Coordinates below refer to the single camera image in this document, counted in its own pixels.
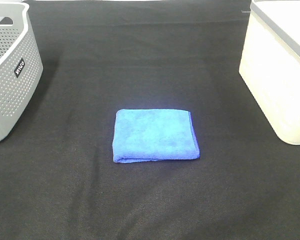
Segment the black table cloth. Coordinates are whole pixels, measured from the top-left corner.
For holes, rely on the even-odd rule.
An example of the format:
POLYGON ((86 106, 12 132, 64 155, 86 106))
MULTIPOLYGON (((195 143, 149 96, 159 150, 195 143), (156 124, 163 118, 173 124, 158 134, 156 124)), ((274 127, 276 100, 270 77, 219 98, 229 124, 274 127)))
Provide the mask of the black table cloth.
POLYGON ((0 240, 300 240, 300 146, 239 75, 248 0, 30 1, 43 63, 0 142, 0 240), (191 112, 200 159, 113 162, 120 109, 191 112))

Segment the grey perforated plastic basket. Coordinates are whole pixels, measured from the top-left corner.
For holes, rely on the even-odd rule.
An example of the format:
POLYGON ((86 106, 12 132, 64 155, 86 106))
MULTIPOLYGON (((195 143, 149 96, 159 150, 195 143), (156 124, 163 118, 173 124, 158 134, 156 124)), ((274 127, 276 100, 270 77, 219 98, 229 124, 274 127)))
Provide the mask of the grey perforated plastic basket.
POLYGON ((6 138, 31 100, 43 64, 24 2, 0 2, 0 141, 6 138))

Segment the blue microfiber towel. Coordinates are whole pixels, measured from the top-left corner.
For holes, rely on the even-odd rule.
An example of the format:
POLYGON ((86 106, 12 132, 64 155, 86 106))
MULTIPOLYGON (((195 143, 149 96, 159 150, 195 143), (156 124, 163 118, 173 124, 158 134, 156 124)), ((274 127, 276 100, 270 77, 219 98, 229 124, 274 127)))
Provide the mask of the blue microfiber towel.
POLYGON ((200 157, 191 113, 180 109, 119 110, 112 152, 121 164, 200 157))

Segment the white storage box grey rim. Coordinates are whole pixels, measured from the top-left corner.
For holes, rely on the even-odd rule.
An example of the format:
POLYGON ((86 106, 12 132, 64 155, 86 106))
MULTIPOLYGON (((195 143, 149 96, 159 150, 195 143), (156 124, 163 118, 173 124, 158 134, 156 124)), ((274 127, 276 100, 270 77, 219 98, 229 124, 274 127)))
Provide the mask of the white storage box grey rim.
POLYGON ((239 74, 276 135, 300 145, 300 0, 253 0, 239 74))

